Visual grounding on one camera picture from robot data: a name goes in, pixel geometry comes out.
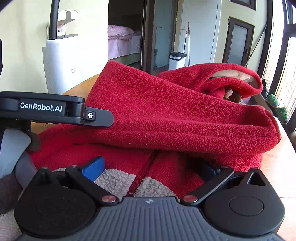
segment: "white bucket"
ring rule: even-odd
[[[170,52],[168,70],[183,68],[185,66],[186,56],[187,54],[185,53]]]

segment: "black pole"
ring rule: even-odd
[[[49,40],[57,39],[57,16],[59,14],[59,0],[52,0],[49,19]]]

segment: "yellow wall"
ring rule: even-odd
[[[253,50],[264,28],[264,25],[266,24],[267,1],[269,0],[257,0],[256,11],[254,11],[251,8],[239,5],[237,3],[230,2],[229,0],[222,0],[218,44],[217,44],[217,49],[215,54],[216,63],[222,62],[222,59],[223,59],[229,17],[237,18],[239,20],[245,21],[255,26],[251,51]],[[247,66],[249,69],[254,70],[255,72],[257,72],[257,69],[259,66],[262,48],[263,48],[263,41],[264,41],[264,35],[262,36],[262,39],[259,42]]]
[[[3,71],[0,91],[47,92],[42,47],[46,44],[51,0],[13,0],[0,12]],[[74,9],[79,18],[66,25],[81,39],[81,78],[101,72],[108,61],[107,0],[60,0],[59,11]]]

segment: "metal screw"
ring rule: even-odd
[[[193,196],[193,195],[187,195],[185,197],[183,197],[183,200],[185,202],[189,202],[189,203],[194,203],[198,200],[198,198],[196,196]]]
[[[116,201],[116,197],[113,195],[106,195],[102,197],[102,201],[103,202],[108,202],[108,203],[112,203]]]

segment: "red fabric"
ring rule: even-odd
[[[236,78],[209,79],[226,69],[253,76],[258,88]],[[138,175],[130,191],[144,177],[152,177],[182,197],[203,183],[187,161],[188,154],[245,171],[259,167],[262,153],[280,141],[271,113],[261,106],[223,100],[225,86],[244,97],[262,90],[256,73],[235,64],[199,64],[155,77],[110,61],[86,105],[111,110],[114,124],[52,127],[39,135],[41,151],[32,159],[37,168],[56,169],[102,155],[106,169]]]

